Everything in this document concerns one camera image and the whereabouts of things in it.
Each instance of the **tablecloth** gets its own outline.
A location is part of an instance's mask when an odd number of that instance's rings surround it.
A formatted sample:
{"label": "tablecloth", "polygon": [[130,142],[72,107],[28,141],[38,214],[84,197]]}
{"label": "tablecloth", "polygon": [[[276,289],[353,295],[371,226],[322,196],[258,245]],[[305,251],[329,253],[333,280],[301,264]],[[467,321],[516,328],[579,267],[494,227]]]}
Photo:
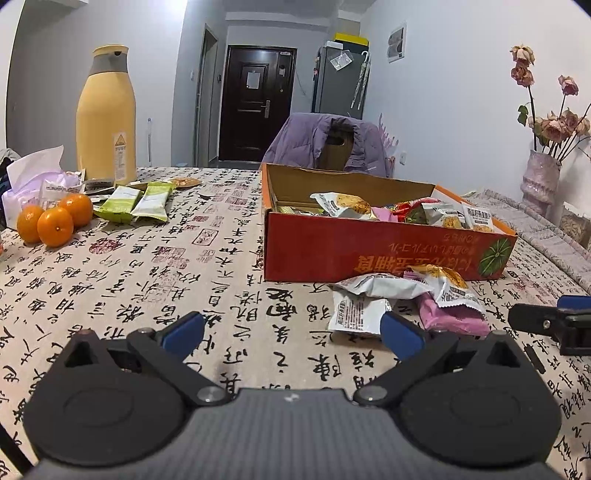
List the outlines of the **tablecloth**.
{"label": "tablecloth", "polygon": [[[3,232],[0,257],[0,421],[34,459],[22,411],[63,346],[91,328],[120,339],[139,327],[161,329],[192,310],[206,334],[187,363],[229,392],[242,387],[344,388],[351,395],[397,363],[379,340],[326,330],[330,288],[266,283],[262,277],[258,172],[140,169],[141,180],[190,176],[203,184],[173,194],[170,221],[115,225],[94,219],[60,249],[26,247]],[[556,305],[584,291],[542,253],[519,240],[504,276],[472,283],[493,329],[531,345],[563,412],[548,459],[567,478],[591,472],[591,362],[562,357],[554,342],[514,332],[514,303]],[[397,312],[417,321],[412,302]],[[15,476],[0,460],[0,478]]]}

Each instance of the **refrigerator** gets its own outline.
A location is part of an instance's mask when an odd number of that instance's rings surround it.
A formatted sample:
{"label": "refrigerator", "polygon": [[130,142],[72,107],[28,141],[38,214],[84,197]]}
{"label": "refrigerator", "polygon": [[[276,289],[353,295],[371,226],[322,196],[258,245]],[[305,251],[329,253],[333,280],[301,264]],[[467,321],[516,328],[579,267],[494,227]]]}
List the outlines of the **refrigerator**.
{"label": "refrigerator", "polygon": [[362,120],[365,95],[359,110],[357,109],[359,94],[353,108],[351,108],[351,101],[355,95],[364,57],[358,53],[348,52],[348,55],[353,58],[353,62],[337,71],[330,60],[340,55],[341,52],[342,50],[332,47],[322,47],[319,51],[316,75],[314,76],[312,113],[333,113]]}

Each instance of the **flower vase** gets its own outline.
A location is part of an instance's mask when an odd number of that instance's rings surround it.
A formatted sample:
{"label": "flower vase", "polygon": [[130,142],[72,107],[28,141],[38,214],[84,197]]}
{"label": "flower vase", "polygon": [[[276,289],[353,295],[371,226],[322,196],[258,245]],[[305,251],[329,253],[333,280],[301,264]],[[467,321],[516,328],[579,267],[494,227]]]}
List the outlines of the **flower vase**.
{"label": "flower vase", "polygon": [[560,163],[547,153],[531,150],[521,182],[523,203],[545,217],[548,207],[554,204],[559,178]]}

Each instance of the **doorframe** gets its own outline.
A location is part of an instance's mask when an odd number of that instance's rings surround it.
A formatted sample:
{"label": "doorframe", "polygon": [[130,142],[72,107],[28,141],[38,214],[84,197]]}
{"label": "doorframe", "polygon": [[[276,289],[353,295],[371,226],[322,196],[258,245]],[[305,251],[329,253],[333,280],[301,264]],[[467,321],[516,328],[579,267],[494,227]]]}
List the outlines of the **doorframe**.
{"label": "doorframe", "polygon": [[223,85],[222,85],[222,101],[220,102],[220,128],[218,137],[220,140],[222,139],[222,113],[224,111],[224,107],[226,106],[226,89],[228,85],[228,74],[230,70],[230,55],[232,54],[233,50],[271,50],[271,51],[289,51],[291,53],[291,74],[289,78],[289,100],[290,100],[290,112],[291,112],[291,103],[293,101],[293,93],[294,93],[294,83],[296,82],[296,67],[297,67],[297,48],[295,47],[271,47],[271,46],[263,46],[263,45],[228,45],[226,51],[226,60],[224,65],[223,71]]}
{"label": "doorframe", "polygon": [[203,27],[203,42],[201,45],[201,58],[199,60],[199,72],[197,73],[198,78],[197,78],[197,92],[196,92],[196,96],[195,96],[195,122],[193,125],[193,158],[191,159],[191,166],[192,167],[198,167],[199,166],[199,117],[201,115],[201,100],[202,100],[202,90],[203,90],[203,68],[205,66],[205,54],[206,54],[206,42],[205,42],[205,38],[207,34],[210,34],[216,41],[216,45],[215,45],[215,60],[213,62],[213,71],[212,71],[212,98],[211,98],[211,102],[209,104],[209,116],[211,118],[211,114],[212,114],[212,105],[213,105],[213,85],[215,84],[216,81],[216,66],[217,66],[217,50],[219,48],[219,39],[218,37],[213,33],[212,29],[209,27],[209,25],[205,24]]}

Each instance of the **cardboard box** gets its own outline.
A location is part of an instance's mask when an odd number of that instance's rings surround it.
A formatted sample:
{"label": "cardboard box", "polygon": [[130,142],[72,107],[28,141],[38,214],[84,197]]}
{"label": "cardboard box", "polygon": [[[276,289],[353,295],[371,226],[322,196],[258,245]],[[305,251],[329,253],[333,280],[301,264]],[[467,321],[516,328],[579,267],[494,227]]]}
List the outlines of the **cardboard box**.
{"label": "cardboard box", "polygon": [[468,281],[496,280],[517,241],[498,220],[500,233],[484,233],[277,211],[281,205],[317,207],[310,195],[324,192],[357,195],[376,207],[429,196],[464,201],[427,183],[264,164],[265,280],[333,283],[371,272],[401,275],[418,264],[452,268]]}

